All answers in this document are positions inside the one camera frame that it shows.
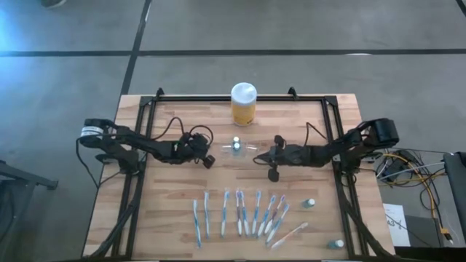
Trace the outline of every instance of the wooden table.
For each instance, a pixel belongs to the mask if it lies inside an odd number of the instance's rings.
[[[353,94],[336,95],[339,102],[344,131],[361,122],[356,97]],[[116,123],[134,129],[140,96],[125,95],[120,100]],[[273,144],[276,134],[288,143],[302,144],[306,135],[306,122],[312,123],[325,134],[323,112],[314,102],[258,102],[256,118],[249,127],[232,124],[230,105],[227,102],[158,102],[152,137],[160,134],[174,116],[179,116],[185,129],[205,124],[215,138],[210,154],[217,159],[207,170],[201,164],[162,164],[151,156],[139,212],[133,259],[186,259],[186,260],[276,260],[276,259],[338,259],[347,258],[346,249],[330,250],[326,247],[332,239],[344,239],[339,204],[331,164],[323,168],[279,167],[280,181],[267,179],[267,166],[254,164],[255,154],[235,158],[221,147],[231,143],[237,135],[243,142],[260,146],[261,152]],[[181,129],[175,123],[164,139],[179,139]],[[310,130],[308,144],[323,145],[326,141]],[[106,166],[102,179],[118,170],[116,165]],[[93,252],[113,228],[119,210],[123,176],[112,178],[98,191],[84,254]],[[372,172],[360,172],[356,183],[363,220],[386,250],[394,253],[384,208]],[[285,217],[275,240],[278,240],[302,222],[309,226],[276,250],[265,248],[265,238],[239,237],[236,228],[234,194],[227,205],[226,238],[220,237],[221,208],[224,190],[234,193],[236,188],[245,192],[250,227],[253,219],[256,190],[262,190],[259,220],[264,214],[270,196],[286,195],[290,211]],[[205,239],[204,191],[210,192],[210,239]],[[300,203],[308,198],[316,205],[305,210]],[[193,222],[193,199],[198,199],[197,214],[200,219],[202,248],[196,248]],[[355,245],[358,245],[355,226],[352,225]],[[124,232],[122,246],[126,245]]]

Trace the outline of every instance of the concrete floor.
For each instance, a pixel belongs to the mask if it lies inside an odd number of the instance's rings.
[[[0,51],[131,50],[144,0],[0,1]],[[154,0],[150,49],[466,48],[466,17],[438,0]],[[37,188],[16,261],[78,258],[95,188],[74,153],[87,117],[113,119],[129,57],[0,57],[0,159],[60,180]],[[130,94],[356,93],[364,119],[394,119],[399,146],[464,151],[466,55],[140,57]],[[82,149],[95,174],[95,152]],[[425,155],[426,162],[441,158]],[[446,178],[442,212],[464,246]],[[383,188],[386,203],[429,217],[414,190]]]

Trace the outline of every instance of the toothbrush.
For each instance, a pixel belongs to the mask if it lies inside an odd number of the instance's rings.
[[[280,227],[280,224],[283,222],[283,218],[285,217],[286,213],[288,212],[288,208],[290,208],[290,205],[286,204],[285,208],[283,209],[282,216],[278,218],[278,221],[275,223],[274,228],[270,231],[269,237],[267,237],[267,241],[265,241],[265,245],[268,246],[270,241],[272,241],[272,238],[274,237],[275,233],[277,233],[278,228]]]
[[[240,191],[241,201],[242,201],[242,221],[245,224],[245,235],[249,237],[249,224],[248,224],[248,212],[245,206],[245,194]]]
[[[201,248],[201,231],[199,230],[199,221],[197,220],[197,214],[196,214],[196,209],[197,209],[197,200],[193,200],[192,202],[192,208],[194,210],[194,227],[196,228],[196,241],[197,241],[197,247]]]
[[[226,223],[226,201],[230,197],[230,192],[225,190],[225,197],[224,197],[224,208],[221,212],[221,237],[225,237],[225,223]]]
[[[297,228],[293,229],[292,231],[290,231],[288,234],[286,234],[282,239],[278,240],[275,242],[275,244],[272,245],[272,249],[275,249],[277,247],[279,247],[280,245],[282,245],[283,243],[285,243],[285,240],[287,238],[289,238],[291,235],[295,234],[296,232],[306,228],[309,224],[304,222],[302,223],[301,225],[299,225]]]
[[[270,208],[275,203],[275,198],[276,198],[275,195],[273,195],[272,198],[270,198],[269,207],[267,208],[267,210],[265,210],[264,219],[262,219],[261,226],[259,226],[259,230],[257,231],[257,237],[260,237],[262,235],[262,231],[264,230],[265,223],[267,222],[267,217],[269,217]]]
[[[209,192],[204,192],[204,213],[205,213],[205,238],[209,239]]]
[[[241,211],[240,211],[240,192],[236,190],[236,211],[238,214],[238,234],[241,237]]]
[[[282,195],[280,198],[280,202],[278,203],[277,208],[275,208],[274,213],[272,214],[272,218],[270,218],[270,221],[268,222],[267,226],[265,227],[265,234],[269,232],[269,230],[272,228],[272,225],[274,223],[275,216],[278,213],[278,210],[280,209],[280,206],[282,205],[283,201],[285,201],[285,195]]]
[[[254,221],[253,221],[253,232],[252,234],[256,233],[256,223],[257,223],[257,216],[259,214],[259,202],[261,201],[261,192],[257,191],[256,193],[256,210],[254,210]]]

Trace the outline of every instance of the small blue bottle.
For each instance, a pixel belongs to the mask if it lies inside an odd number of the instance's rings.
[[[301,205],[304,207],[304,208],[311,208],[311,207],[314,207],[315,205],[315,200],[313,199],[306,199],[304,200]]]
[[[328,248],[330,249],[342,249],[344,246],[344,242],[341,239],[332,240],[328,243]]]

